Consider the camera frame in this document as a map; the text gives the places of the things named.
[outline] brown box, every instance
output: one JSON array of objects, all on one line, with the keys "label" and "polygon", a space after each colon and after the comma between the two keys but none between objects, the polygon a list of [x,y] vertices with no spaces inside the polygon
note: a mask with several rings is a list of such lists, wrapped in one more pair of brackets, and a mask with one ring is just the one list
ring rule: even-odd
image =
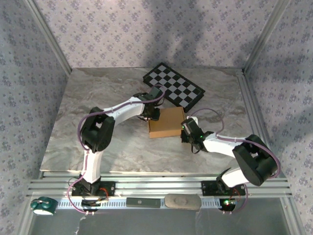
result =
[{"label": "brown box", "polygon": [[182,107],[160,109],[158,121],[149,120],[150,138],[180,136],[181,123],[185,120]]}]

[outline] patterned wallpaper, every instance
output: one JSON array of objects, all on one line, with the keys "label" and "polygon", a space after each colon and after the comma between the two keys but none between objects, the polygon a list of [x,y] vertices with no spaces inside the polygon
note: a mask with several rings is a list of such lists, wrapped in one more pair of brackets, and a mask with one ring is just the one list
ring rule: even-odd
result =
[{"label": "patterned wallpaper", "polygon": [[276,1],[37,0],[74,67],[242,67]]},{"label": "patterned wallpaper", "polygon": [[23,0],[0,1],[0,234],[16,234],[38,176],[66,75]]},{"label": "patterned wallpaper", "polygon": [[249,75],[307,234],[313,235],[313,2],[287,7]]}]

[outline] checkerboard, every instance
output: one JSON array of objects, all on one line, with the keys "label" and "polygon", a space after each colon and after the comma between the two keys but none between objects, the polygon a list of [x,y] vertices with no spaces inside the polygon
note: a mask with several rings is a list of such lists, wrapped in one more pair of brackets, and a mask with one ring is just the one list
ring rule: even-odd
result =
[{"label": "checkerboard", "polygon": [[166,88],[165,97],[187,113],[203,96],[205,90],[161,63],[143,76],[143,82],[152,87],[161,84]]}]

